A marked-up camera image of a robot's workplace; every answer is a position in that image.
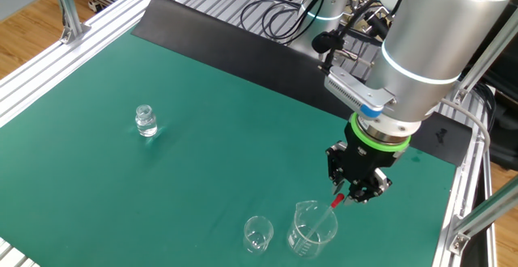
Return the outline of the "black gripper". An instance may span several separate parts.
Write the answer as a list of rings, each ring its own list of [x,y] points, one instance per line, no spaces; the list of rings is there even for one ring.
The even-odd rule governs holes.
[[[394,165],[407,149],[407,141],[396,145],[375,142],[360,129],[357,121],[350,121],[344,133],[346,143],[338,141],[325,151],[332,193],[337,195],[346,179],[351,182],[347,199],[367,203],[392,185],[380,168]]]

